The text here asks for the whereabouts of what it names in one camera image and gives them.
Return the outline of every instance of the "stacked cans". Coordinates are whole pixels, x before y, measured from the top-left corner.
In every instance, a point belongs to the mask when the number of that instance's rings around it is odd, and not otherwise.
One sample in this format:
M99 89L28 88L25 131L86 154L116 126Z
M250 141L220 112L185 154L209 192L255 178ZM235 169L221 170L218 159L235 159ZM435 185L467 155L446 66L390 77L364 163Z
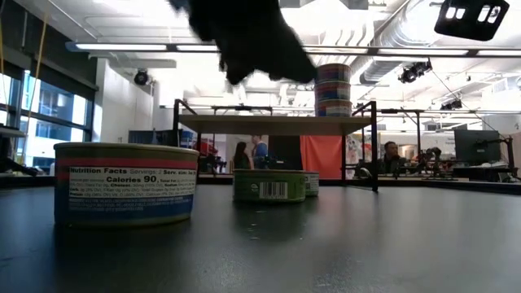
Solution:
M315 79L315 115L351 116L351 68L331 63L317 69Z

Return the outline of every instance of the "barcode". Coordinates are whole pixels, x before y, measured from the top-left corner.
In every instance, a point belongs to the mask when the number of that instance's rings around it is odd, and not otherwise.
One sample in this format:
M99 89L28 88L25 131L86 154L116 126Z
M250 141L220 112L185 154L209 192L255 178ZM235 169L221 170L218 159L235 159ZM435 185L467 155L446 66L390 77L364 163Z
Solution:
M261 199L287 199L287 182L262 182L259 191Z

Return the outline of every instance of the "computer monitor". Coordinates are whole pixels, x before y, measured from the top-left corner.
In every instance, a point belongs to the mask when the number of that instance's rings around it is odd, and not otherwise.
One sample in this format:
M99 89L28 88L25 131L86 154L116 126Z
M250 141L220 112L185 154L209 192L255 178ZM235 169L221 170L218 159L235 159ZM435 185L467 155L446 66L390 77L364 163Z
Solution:
M501 160L499 133L495 130L454 130L456 159L471 164L492 163Z

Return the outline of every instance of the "woman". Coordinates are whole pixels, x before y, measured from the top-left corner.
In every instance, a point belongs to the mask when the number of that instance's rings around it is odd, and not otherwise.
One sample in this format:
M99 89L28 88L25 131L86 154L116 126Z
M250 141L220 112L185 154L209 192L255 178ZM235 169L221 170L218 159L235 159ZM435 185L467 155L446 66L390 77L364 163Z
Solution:
M237 143L234 155L234 169L252 169L252 166L252 159L246 155L246 143Z

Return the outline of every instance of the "dark table surface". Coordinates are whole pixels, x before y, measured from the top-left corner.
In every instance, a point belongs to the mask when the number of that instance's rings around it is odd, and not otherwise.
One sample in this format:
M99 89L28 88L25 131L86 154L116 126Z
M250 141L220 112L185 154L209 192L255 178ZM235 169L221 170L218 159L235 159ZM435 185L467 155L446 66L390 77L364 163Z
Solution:
M519 292L521 199L322 187L284 206L199 186L192 219L58 230L53 190L0 190L0 292Z

